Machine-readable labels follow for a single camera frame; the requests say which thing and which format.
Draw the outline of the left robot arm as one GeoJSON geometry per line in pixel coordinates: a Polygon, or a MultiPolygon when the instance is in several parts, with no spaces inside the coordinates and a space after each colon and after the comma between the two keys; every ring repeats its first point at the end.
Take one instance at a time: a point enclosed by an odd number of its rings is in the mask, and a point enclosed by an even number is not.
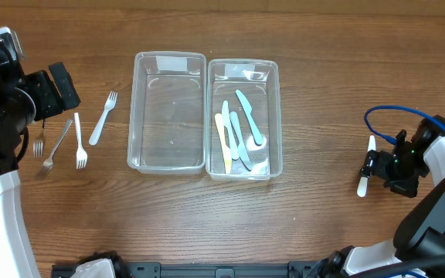
{"type": "Polygon", "coordinates": [[[62,63],[24,73],[18,36],[0,28],[0,277],[38,277],[22,215],[19,162],[29,146],[28,126],[80,105],[62,63]]]}

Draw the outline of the white plastic knife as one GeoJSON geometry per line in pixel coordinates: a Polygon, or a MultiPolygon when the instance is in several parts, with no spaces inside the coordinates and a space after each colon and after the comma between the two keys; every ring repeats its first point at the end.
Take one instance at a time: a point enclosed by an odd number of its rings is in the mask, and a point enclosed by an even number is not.
{"type": "Polygon", "coordinates": [[[240,127],[240,123],[239,123],[239,118],[238,118],[238,114],[236,111],[232,111],[229,113],[229,119],[230,122],[233,126],[233,130],[236,132],[236,137],[238,140],[238,144],[237,144],[237,150],[239,152],[239,157],[240,160],[242,161],[243,165],[245,166],[245,168],[248,171],[251,171],[252,168],[252,164],[250,162],[250,158],[249,155],[246,151],[246,146],[245,146],[245,142],[243,139],[243,134],[241,131],[241,127],[240,127]]]}

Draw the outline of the left clear plastic container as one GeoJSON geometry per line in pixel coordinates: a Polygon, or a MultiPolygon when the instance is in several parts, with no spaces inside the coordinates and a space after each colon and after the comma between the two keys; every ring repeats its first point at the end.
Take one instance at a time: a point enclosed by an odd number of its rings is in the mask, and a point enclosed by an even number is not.
{"type": "Polygon", "coordinates": [[[206,57],[179,51],[134,58],[127,164],[142,174],[198,175],[205,165],[206,57]]]}

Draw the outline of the cream plastic knife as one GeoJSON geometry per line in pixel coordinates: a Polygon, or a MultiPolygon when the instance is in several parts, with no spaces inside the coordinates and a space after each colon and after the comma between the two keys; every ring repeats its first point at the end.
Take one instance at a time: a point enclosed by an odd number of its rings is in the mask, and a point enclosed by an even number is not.
{"type": "Polygon", "coordinates": [[[231,172],[233,159],[231,158],[230,149],[226,144],[226,135],[225,135],[225,127],[223,124],[223,116],[221,113],[217,113],[217,114],[215,114],[214,118],[215,118],[216,129],[217,129],[220,144],[221,144],[225,173],[229,174],[231,172]]]}

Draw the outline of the clear plastic container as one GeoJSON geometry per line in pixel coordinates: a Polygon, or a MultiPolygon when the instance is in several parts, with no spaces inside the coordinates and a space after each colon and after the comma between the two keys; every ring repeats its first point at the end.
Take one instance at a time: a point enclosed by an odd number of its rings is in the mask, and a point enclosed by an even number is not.
{"type": "Polygon", "coordinates": [[[206,171],[214,180],[269,180],[284,168],[277,63],[213,59],[206,87],[206,171]]]}
{"type": "Polygon", "coordinates": [[[142,174],[198,175],[205,165],[206,57],[179,51],[134,58],[127,164],[142,174]]]}

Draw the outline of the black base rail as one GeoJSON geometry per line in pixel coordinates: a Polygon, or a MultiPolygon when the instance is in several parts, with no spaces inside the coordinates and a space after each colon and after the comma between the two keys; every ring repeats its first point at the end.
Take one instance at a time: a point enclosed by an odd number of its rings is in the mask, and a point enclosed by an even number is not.
{"type": "Polygon", "coordinates": [[[161,264],[127,262],[115,251],[94,253],[77,263],[58,263],[52,267],[52,278],[70,278],[79,265],[94,259],[111,259],[117,277],[130,278],[298,278],[318,277],[324,260],[290,261],[289,263],[250,264],[161,264]]]}

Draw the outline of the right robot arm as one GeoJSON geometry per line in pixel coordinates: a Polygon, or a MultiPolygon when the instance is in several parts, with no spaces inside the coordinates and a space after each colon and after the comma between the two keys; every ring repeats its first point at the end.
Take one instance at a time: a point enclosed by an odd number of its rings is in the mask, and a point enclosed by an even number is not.
{"type": "Polygon", "coordinates": [[[364,197],[369,179],[381,178],[391,192],[414,198],[419,179],[430,175],[433,189],[401,221],[392,239],[369,247],[349,246],[323,260],[320,277],[350,277],[396,263],[445,256],[445,118],[420,122],[411,140],[400,131],[390,152],[377,151],[369,138],[357,194],[364,197]]]}

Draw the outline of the thick white plastic fork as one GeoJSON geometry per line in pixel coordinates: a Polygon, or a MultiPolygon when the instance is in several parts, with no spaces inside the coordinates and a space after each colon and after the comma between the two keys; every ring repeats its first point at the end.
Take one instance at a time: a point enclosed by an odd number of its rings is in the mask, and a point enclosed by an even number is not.
{"type": "Polygon", "coordinates": [[[116,102],[117,102],[117,92],[110,91],[107,101],[104,104],[104,111],[101,114],[100,119],[98,120],[96,127],[94,128],[92,134],[90,135],[89,145],[94,146],[98,143],[98,141],[100,139],[101,132],[104,128],[104,125],[105,125],[105,122],[107,119],[107,115],[109,114],[109,112],[111,110],[114,109],[116,102]]]}

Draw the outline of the light blue plastic knife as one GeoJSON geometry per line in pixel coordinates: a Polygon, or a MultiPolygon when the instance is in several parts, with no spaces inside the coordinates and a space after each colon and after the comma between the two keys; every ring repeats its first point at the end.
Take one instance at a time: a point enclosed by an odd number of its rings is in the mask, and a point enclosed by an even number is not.
{"type": "Polygon", "coordinates": [[[236,161],[239,159],[239,152],[236,145],[236,140],[233,134],[233,127],[230,121],[229,117],[229,103],[227,100],[224,100],[222,103],[222,119],[223,124],[228,132],[228,139],[229,139],[229,149],[231,153],[231,158],[236,161]]]}

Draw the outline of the silver metal fork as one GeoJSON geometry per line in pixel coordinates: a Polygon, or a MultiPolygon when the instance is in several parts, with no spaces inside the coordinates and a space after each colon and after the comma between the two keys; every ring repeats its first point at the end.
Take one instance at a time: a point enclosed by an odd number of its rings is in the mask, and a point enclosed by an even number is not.
{"type": "Polygon", "coordinates": [[[51,169],[53,168],[53,165],[54,165],[53,158],[54,158],[54,156],[56,154],[57,149],[61,145],[64,137],[66,136],[68,130],[70,129],[72,123],[73,123],[72,119],[68,119],[66,121],[65,126],[64,126],[64,128],[62,130],[61,136],[59,137],[59,139],[56,142],[55,146],[51,150],[51,153],[50,153],[49,157],[42,163],[42,167],[40,168],[39,172],[37,173],[37,177],[38,178],[45,178],[49,174],[51,169]]]}

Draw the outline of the thin white plastic fork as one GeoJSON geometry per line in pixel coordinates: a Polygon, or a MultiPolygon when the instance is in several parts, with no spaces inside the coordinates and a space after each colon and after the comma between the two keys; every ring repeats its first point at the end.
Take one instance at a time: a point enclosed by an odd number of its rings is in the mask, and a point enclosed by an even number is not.
{"type": "Polygon", "coordinates": [[[77,140],[76,169],[79,170],[87,166],[88,155],[85,149],[83,148],[80,115],[77,112],[75,112],[73,116],[74,116],[76,140],[77,140]]]}

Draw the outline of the black handled metal fork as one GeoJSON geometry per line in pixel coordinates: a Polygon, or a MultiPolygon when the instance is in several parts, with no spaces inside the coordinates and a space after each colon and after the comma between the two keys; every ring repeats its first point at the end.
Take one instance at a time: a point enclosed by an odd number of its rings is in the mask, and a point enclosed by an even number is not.
{"type": "Polygon", "coordinates": [[[41,158],[43,156],[45,142],[45,125],[46,121],[43,120],[40,134],[35,138],[32,144],[32,152],[35,158],[41,158]]]}

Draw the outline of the right clear plastic container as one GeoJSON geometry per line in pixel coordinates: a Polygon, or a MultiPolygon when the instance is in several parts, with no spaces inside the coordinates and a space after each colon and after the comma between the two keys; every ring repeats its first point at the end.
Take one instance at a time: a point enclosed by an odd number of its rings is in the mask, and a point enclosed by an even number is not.
{"type": "Polygon", "coordinates": [[[206,87],[206,171],[214,180],[269,180],[284,168],[277,63],[213,59],[206,87]]]}

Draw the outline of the pale blue plastic knife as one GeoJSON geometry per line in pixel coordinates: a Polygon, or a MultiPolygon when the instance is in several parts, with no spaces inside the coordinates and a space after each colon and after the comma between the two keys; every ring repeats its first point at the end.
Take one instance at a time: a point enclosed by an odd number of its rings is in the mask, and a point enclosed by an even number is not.
{"type": "Polygon", "coordinates": [[[241,90],[235,90],[235,94],[243,108],[243,112],[246,115],[246,119],[248,121],[251,133],[253,135],[254,143],[257,146],[261,146],[263,144],[263,135],[253,117],[253,107],[250,101],[247,99],[247,97],[241,90]]]}

